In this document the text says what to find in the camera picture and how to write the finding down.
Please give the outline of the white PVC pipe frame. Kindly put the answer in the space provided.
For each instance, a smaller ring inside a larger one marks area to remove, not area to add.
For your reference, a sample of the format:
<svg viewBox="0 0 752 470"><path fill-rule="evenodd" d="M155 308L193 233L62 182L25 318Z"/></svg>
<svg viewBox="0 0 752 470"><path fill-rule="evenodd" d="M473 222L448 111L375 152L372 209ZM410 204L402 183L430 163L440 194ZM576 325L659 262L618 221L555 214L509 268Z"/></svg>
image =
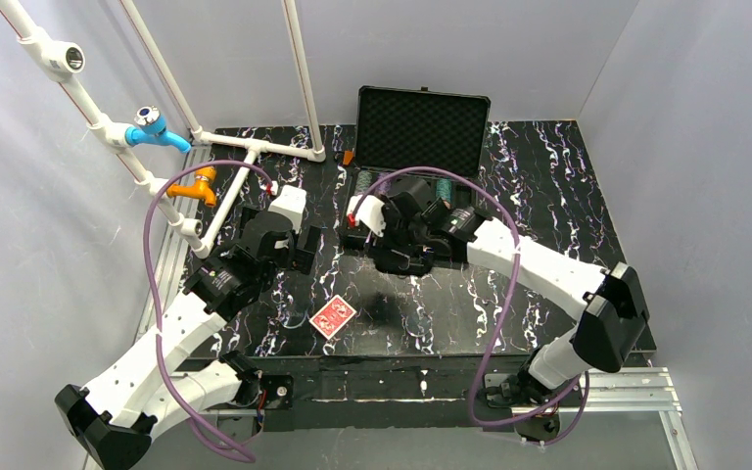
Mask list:
<svg viewBox="0 0 752 470"><path fill-rule="evenodd" d="M278 154L316 163L325 161L326 151L317 119L295 2L283 2L282 9L305 103L307 128L311 140L311 146L308 149L273 144L255 138L228 137L204 130L189 107L134 3L124 1L121 6L149 58L156 66L169 96L188 124L191 133L189 139L169 131L165 116L154 106L146 106L138 110L132 124L111 120L100 110L78 79L79 74L85 69L85 54L78 44L51 38L18 1L0 1L0 14L16 34L17 41L25 52L52 82L59 85L84 117L89 131L120 160L138 186L151 195L155 195L160 181L135 156L133 149L138 145L171 147L182 154L189 153L195 143L241 148L247 152L244 160L248 164L254 163L262 154Z"/></svg>

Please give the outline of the red playing card deck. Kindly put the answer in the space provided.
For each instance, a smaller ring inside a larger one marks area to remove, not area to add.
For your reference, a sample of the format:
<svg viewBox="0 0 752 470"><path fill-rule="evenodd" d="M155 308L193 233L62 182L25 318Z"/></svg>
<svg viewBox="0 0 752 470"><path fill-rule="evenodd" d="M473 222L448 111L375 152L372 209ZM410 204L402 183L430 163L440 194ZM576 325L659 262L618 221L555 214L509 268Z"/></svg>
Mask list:
<svg viewBox="0 0 752 470"><path fill-rule="evenodd" d="M310 325L325 339L332 339L339 333L357 314L357 310L344 300L335 295L310 319Z"/></svg>

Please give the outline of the clear round acrylic disc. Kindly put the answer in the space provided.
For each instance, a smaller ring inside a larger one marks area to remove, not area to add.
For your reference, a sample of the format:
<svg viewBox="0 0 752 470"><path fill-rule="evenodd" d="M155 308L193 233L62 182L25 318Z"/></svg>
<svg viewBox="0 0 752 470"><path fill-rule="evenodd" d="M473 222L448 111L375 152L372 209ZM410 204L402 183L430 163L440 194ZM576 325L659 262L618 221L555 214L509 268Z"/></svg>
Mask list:
<svg viewBox="0 0 752 470"><path fill-rule="evenodd" d="M280 319L281 326L287 330L300 328L306 321L307 316L303 312L288 312Z"/></svg>

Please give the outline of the teal poker chip stack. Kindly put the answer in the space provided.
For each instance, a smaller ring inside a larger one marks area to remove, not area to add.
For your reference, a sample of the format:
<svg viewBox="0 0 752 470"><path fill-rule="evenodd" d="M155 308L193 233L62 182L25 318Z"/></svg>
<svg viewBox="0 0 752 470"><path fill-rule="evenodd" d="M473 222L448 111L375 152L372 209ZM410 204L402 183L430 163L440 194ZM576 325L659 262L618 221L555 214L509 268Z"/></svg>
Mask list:
<svg viewBox="0 0 752 470"><path fill-rule="evenodd" d="M435 195L438 199L451 204L453 201L454 186L449 179L441 178L436 181Z"/></svg>

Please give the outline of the blue plastic faucet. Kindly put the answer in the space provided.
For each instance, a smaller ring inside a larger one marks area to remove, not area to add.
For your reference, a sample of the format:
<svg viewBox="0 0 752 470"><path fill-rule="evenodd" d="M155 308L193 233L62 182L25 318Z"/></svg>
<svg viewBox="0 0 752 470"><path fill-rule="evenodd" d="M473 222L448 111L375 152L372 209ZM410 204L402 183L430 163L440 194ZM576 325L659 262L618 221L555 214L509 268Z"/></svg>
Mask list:
<svg viewBox="0 0 752 470"><path fill-rule="evenodd" d="M134 125L124 133L125 142L137 145L172 147L181 154L191 151L191 144L182 136L167 129L165 117L155 106L144 106L137 110Z"/></svg>

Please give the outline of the orange plastic faucet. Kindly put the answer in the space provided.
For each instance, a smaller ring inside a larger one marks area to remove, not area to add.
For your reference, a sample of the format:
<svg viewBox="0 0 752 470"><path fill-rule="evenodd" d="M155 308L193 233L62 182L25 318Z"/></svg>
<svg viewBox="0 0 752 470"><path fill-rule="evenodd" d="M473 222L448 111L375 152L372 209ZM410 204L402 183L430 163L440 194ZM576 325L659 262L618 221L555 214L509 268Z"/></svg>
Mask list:
<svg viewBox="0 0 752 470"><path fill-rule="evenodd" d="M214 208L217 204L217 197L212 189L212 184L216 178L216 170L213 166L206 166L198 169L194 173L193 183L190 185L180 185L173 183L165 194L169 198L189 198L199 200L208 208Z"/></svg>

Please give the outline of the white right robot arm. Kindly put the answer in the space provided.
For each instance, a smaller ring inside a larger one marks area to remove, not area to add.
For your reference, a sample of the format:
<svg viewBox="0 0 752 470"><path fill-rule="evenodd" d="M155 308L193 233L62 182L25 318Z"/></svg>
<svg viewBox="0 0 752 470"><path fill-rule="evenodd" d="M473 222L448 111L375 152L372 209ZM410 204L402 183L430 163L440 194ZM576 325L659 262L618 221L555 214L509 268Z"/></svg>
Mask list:
<svg viewBox="0 0 752 470"><path fill-rule="evenodd" d="M350 225L367 227L366 252L388 274L422 276L437 263L470 264L507 276L561 307L574 328L539 347L521 367L520 391L553 391L595 368L615 373L647 327L649 312L637 272L570 258L475 206L435 197L423 178L402 178L386 194L357 195Z"/></svg>

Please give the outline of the black poker set case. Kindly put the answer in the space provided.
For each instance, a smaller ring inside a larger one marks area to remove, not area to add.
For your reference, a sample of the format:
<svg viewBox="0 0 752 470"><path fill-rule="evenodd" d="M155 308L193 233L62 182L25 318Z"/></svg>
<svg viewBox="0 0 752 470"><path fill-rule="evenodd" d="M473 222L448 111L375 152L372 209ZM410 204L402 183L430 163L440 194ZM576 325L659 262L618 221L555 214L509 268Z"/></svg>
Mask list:
<svg viewBox="0 0 752 470"><path fill-rule="evenodd" d="M387 173L392 183L400 178L424 178L435 190L438 179L453 182L452 203L474 209L474 233L491 218L477 207L477 195L467 186L480 172L491 101L485 96L363 86L358 91L354 169L346 207L354 195L374 195L377 178ZM362 170L373 173L371 186L356 193ZM349 227L342 218L341 245L372 259L375 239L367 227Z"/></svg>

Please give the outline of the purple poker chip stack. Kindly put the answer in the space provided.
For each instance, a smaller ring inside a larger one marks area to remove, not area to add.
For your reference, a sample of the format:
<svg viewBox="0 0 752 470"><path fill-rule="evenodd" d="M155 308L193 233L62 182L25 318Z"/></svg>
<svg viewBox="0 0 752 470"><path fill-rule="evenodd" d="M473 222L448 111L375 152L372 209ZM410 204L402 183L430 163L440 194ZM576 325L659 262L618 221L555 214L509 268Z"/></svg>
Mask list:
<svg viewBox="0 0 752 470"><path fill-rule="evenodd" d="M390 190L390 187L392 185L392 182L390 179L388 179L387 173L380 173L377 178L378 185L376 186L376 189L374 191L375 196L381 196L388 193Z"/></svg>

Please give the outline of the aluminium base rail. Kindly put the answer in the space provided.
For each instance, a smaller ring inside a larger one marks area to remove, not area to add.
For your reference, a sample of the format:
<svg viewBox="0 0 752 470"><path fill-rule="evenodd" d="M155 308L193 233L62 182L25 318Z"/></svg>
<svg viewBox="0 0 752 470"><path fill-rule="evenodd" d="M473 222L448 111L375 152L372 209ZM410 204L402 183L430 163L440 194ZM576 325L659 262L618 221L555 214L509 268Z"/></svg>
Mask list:
<svg viewBox="0 0 752 470"><path fill-rule="evenodd" d="M490 212L518 233L504 209ZM508 312L517 287L510 280L501 311ZM258 369L259 380L243 386L236 399L214 406L235 404L269 431L294 427L425 427L479 426L516 430L522 441L534 445L557 443L566 435L554 409L575 389L592 386L589 369L557 389L540 394L520 391L515 382L525 359L496 357L485 350L474 374L467 371L467 357L445 359L385 356L329 356L324 358L251 360L229 352ZM252 462L254 455L242 444L218 432L203 409L189 423L214 452L233 460Z"/></svg>

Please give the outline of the green poker chip stack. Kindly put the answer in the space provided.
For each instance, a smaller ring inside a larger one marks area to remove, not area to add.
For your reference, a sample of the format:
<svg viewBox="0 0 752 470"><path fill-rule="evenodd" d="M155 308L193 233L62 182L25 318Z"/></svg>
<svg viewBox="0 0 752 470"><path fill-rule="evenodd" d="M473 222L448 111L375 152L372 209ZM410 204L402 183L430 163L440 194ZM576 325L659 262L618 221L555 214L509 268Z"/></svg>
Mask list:
<svg viewBox="0 0 752 470"><path fill-rule="evenodd" d="M358 173L357 180L354 186L356 193L365 192L372 184L373 173L370 171L362 170Z"/></svg>

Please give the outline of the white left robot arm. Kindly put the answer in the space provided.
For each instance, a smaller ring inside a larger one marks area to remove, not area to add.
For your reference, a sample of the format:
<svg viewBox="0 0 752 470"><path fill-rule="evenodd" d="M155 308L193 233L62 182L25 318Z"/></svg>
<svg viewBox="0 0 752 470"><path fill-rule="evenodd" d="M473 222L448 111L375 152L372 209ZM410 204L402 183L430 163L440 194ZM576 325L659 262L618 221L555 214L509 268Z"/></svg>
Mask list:
<svg viewBox="0 0 752 470"><path fill-rule="evenodd" d="M203 409L235 400L259 371L230 355L178 379L171 373L206 339L267 292L278 274L310 273L315 225L280 210L243 210L238 236L217 247L132 347L87 384L54 397L70 434L102 469L131 469L152 442Z"/></svg>

